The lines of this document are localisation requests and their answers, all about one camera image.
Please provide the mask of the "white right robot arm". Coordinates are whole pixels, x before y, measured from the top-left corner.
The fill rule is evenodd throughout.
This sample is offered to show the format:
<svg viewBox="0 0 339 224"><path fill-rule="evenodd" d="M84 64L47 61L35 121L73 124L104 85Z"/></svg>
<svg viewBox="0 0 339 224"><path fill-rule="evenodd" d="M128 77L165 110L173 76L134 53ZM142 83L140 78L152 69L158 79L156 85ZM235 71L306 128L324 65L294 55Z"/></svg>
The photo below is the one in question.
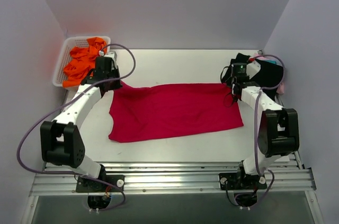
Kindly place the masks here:
<svg viewBox="0 0 339 224"><path fill-rule="evenodd" d="M230 65L231 93L233 97L254 110L254 153L242 161L242 171L235 175L241 188L254 183L254 175L262 176L277 159L299 149L298 113L286 109L272 100L264 89L250 81L250 64Z"/></svg>

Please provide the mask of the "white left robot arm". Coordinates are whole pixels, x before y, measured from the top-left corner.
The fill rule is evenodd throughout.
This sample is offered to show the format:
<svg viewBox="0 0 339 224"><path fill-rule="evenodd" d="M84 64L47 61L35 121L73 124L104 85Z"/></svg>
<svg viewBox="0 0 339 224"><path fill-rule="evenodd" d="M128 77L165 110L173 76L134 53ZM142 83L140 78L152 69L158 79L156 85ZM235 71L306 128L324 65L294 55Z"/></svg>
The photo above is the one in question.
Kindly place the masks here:
<svg viewBox="0 0 339 224"><path fill-rule="evenodd" d="M88 176L88 186L95 192L106 188L107 179L103 167L85 154L80 127L93 106L103 95L122 87L116 78L120 77L116 61L111 57L99 56L95 68L81 81L72 104L67 106L53 121L45 121L40 126L41 153L43 161L57 166L66 166L73 172ZM90 85L105 79L115 79L100 83L90 90Z"/></svg>

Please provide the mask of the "folded teal t-shirt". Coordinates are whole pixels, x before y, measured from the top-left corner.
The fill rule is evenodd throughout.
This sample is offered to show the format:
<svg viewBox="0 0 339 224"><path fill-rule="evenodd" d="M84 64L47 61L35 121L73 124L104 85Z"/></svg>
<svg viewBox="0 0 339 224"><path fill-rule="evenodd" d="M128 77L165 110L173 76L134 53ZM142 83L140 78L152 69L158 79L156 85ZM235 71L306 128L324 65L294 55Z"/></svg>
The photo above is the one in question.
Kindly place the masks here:
<svg viewBox="0 0 339 224"><path fill-rule="evenodd" d="M277 62L275 61L275 60L266 60L267 62L269 62L269 63L272 63L272 64L277 64Z"/></svg>

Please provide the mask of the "crumpled orange t-shirt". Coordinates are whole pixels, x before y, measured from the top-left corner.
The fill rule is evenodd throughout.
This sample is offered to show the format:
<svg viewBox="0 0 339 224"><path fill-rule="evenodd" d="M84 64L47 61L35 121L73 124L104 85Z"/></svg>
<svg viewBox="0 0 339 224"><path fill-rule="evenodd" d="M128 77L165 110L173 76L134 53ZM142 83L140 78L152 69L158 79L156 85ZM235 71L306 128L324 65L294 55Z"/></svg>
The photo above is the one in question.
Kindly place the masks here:
<svg viewBox="0 0 339 224"><path fill-rule="evenodd" d="M86 43L87 47L73 47L70 50L71 60L63 68L67 77L63 81L64 88L79 86L87 73L95 67L99 51L108 44L100 37L87 38Z"/></svg>

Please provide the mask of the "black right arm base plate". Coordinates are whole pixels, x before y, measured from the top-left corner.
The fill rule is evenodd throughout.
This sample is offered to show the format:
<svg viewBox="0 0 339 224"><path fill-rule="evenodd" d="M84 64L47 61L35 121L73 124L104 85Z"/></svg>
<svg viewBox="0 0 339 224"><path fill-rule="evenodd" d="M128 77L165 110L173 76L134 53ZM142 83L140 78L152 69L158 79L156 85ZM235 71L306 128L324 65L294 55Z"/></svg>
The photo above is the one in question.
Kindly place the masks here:
<svg viewBox="0 0 339 224"><path fill-rule="evenodd" d="M219 173L221 190L263 190L267 188L264 179L258 175L241 175L239 173Z"/></svg>

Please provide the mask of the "folded black t-shirt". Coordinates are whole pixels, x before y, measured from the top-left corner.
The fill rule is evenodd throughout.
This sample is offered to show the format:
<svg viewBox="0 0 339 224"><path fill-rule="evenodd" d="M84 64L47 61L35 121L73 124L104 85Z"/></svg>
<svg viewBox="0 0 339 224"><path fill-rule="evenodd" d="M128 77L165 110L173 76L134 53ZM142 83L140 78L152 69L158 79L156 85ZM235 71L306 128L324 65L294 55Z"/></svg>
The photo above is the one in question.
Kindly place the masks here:
<svg viewBox="0 0 339 224"><path fill-rule="evenodd" d="M250 56L238 53L236 58L230 60L233 63L247 63ZM220 81L231 87L231 67L226 66L221 74ZM283 68L267 60L256 59L247 65L246 73L250 81L257 83L260 87L275 87L279 84L283 76Z"/></svg>

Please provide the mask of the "white plastic basket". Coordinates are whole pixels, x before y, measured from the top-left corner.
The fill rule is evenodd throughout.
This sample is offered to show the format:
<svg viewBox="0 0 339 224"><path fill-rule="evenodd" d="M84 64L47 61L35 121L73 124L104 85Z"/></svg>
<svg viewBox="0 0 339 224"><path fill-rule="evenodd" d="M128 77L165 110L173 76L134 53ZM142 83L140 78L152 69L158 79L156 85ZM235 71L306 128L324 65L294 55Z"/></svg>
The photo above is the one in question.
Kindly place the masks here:
<svg viewBox="0 0 339 224"><path fill-rule="evenodd" d="M87 48L89 46L87 39L89 38L94 38L94 36L70 37L64 41L52 78L52 83L55 87L62 87L63 81L67 79L67 76L64 74L64 67L72 60L70 51L73 47Z"/></svg>

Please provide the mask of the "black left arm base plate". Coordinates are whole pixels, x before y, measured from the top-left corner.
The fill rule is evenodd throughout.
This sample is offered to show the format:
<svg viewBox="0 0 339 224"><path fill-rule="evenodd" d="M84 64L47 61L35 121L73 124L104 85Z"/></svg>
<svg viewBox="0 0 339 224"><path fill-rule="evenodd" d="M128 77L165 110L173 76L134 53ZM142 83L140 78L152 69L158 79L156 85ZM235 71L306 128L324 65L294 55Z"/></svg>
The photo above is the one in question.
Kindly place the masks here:
<svg viewBox="0 0 339 224"><path fill-rule="evenodd" d="M107 175L104 183L79 177L75 191L77 193L120 192L123 191L124 184L125 176L121 174Z"/></svg>

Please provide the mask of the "aluminium rail frame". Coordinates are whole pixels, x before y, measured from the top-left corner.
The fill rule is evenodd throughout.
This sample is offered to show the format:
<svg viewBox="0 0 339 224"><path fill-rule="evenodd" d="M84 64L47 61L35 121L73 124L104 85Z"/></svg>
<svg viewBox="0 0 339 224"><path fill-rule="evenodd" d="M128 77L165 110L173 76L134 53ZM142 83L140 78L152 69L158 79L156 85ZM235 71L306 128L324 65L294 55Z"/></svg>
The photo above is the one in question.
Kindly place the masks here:
<svg viewBox="0 0 339 224"><path fill-rule="evenodd" d="M125 176L125 204L99 214L85 206L72 176L37 175L23 223L323 223L312 170L298 153L266 173L272 188L251 210L229 204L220 173L235 172L253 152L253 109L240 103L244 126L234 130L129 144L111 142L108 114L113 95L102 98L83 123L86 154L109 174Z"/></svg>

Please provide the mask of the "folded pink t-shirt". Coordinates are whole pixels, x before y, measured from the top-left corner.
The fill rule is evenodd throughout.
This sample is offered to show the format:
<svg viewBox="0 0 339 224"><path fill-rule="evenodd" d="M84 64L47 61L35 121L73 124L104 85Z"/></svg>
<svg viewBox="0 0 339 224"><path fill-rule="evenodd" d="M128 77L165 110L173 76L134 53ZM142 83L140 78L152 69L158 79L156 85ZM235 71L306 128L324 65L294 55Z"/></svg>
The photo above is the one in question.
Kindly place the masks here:
<svg viewBox="0 0 339 224"><path fill-rule="evenodd" d="M272 96L284 94L284 80L287 72L283 61L275 55L263 54L259 51L253 57L261 64L260 72L253 78L264 87L264 92ZM275 60L277 64L266 60Z"/></svg>

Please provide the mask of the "crimson red t-shirt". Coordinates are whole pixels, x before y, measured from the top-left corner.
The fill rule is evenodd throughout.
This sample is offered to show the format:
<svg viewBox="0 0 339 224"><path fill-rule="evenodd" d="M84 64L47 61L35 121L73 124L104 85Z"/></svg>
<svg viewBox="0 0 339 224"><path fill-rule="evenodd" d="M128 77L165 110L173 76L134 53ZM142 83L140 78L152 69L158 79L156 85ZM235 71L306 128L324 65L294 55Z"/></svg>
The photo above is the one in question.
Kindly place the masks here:
<svg viewBox="0 0 339 224"><path fill-rule="evenodd" d="M238 104L221 83L165 84L114 91L111 141L139 142L242 127Z"/></svg>

